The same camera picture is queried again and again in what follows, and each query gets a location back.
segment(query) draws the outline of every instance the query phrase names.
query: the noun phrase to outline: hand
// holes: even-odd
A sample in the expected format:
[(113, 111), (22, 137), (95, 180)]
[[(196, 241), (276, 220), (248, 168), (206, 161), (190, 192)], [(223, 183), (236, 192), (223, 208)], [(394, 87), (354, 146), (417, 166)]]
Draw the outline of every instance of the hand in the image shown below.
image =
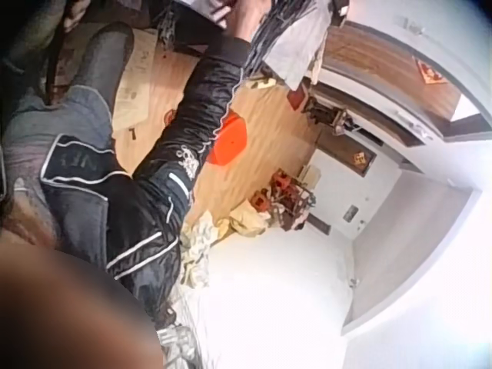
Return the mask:
[(225, 6), (231, 7), (227, 16), (228, 35), (251, 42), (261, 20), (270, 11), (271, 0), (227, 0)]
[(91, 0), (75, 0), (71, 4), (68, 14), (63, 20), (65, 33), (69, 33), (72, 29), (77, 27), (90, 4)]

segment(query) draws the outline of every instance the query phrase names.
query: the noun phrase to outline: blue jeans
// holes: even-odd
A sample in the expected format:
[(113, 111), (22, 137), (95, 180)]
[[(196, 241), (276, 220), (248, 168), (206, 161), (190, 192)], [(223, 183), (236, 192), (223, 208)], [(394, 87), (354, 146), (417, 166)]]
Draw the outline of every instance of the blue jeans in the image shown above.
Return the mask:
[(47, 106), (28, 88), (2, 137), (8, 198), (16, 191), (25, 192), (36, 217), (52, 234), (55, 222), (43, 195), (40, 173), (60, 134), (76, 136), (97, 148), (111, 147), (111, 112), (96, 90), (74, 85), (59, 104)]

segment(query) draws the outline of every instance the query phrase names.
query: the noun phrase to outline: leg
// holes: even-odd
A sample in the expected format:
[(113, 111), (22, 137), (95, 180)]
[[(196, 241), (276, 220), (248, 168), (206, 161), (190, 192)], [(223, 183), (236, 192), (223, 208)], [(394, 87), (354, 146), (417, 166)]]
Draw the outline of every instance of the leg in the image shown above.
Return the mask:
[(109, 25), (89, 42), (83, 62), (65, 99), (56, 106), (21, 105), (3, 137), (8, 193), (15, 183), (28, 194), (37, 219), (51, 233), (54, 221), (46, 204), (39, 176), (55, 138), (72, 135), (98, 148), (111, 144), (111, 113), (121, 74), (133, 46), (133, 33), (121, 23)]
[(72, 85), (93, 88), (115, 109), (116, 91), (133, 51), (134, 36), (125, 23), (112, 23), (92, 37)]

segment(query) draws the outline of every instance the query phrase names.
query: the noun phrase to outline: paper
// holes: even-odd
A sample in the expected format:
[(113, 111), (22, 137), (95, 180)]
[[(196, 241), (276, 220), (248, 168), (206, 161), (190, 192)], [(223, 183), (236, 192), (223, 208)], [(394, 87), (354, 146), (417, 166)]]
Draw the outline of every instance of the paper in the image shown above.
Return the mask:
[[(79, 25), (65, 40), (58, 60), (56, 85), (69, 86), (77, 73), (85, 48), (103, 24)], [(148, 117), (151, 73), (154, 63), (157, 32), (134, 29), (135, 45), (116, 95), (113, 114), (113, 130), (119, 131), (135, 126)]]
[(148, 118), (151, 73), (157, 34), (134, 29), (133, 54), (121, 78), (116, 95), (113, 130), (128, 129)]

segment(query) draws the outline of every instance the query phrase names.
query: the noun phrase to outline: crumpled paper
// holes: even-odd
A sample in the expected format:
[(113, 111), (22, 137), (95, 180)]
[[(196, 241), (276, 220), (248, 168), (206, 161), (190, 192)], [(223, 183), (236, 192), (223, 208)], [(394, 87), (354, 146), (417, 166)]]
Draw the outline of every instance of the crumpled paper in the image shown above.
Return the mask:
[(210, 211), (206, 211), (190, 228), (181, 230), (181, 284), (191, 288), (208, 286), (208, 255), (211, 245), (218, 240), (219, 228), (214, 226)]
[(229, 214), (231, 227), (245, 237), (256, 237), (265, 232), (271, 219), (270, 214), (258, 213), (249, 200), (243, 201)]

